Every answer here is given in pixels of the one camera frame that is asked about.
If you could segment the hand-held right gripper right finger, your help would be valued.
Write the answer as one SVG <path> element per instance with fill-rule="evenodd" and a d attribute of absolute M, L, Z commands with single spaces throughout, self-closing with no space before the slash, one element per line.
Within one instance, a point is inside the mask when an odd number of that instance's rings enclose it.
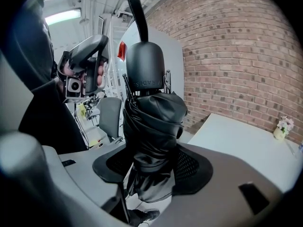
<path fill-rule="evenodd" d="M 185 143 L 178 147 L 192 157 L 207 158 L 213 175 L 196 193 L 173 196 L 154 227 L 259 227 L 283 196 L 265 176 L 237 157 Z M 257 214 L 240 191 L 246 183 L 255 185 L 269 202 Z"/>

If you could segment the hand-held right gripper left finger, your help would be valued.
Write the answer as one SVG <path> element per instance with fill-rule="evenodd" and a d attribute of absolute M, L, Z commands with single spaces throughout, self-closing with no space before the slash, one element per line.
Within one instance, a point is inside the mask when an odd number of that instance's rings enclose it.
<path fill-rule="evenodd" d="M 93 170 L 93 162 L 112 150 L 110 146 L 99 149 L 58 155 L 54 148 L 43 146 L 48 169 L 54 185 L 67 210 L 73 227 L 125 227 L 103 210 L 117 197 L 119 186 L 106 183 Z"/>

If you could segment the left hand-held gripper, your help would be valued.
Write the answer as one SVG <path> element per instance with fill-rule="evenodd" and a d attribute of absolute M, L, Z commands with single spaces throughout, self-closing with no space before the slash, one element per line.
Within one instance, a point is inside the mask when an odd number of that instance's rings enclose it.
<path fill-rule="evenodd" d="M 63 82 L 64 98 L 87 98 L 104 90 L 108 70 L 108 37 L 93 35 L 70 51 L 64 51 L 57 65 L 57 76 Z M 98 87 L 99 63 L 104 62 L 102 84 Z"/>

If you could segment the person's left hand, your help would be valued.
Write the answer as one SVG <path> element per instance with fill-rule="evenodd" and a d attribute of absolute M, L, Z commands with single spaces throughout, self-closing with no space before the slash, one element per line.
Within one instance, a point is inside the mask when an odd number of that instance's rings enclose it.
<path fill-rule="evenodd" d="M 97 85 L 98 87 L 102 84 L 102 76 L 104 74 L 104 62 L 101 61 L 98 67 Z"/>

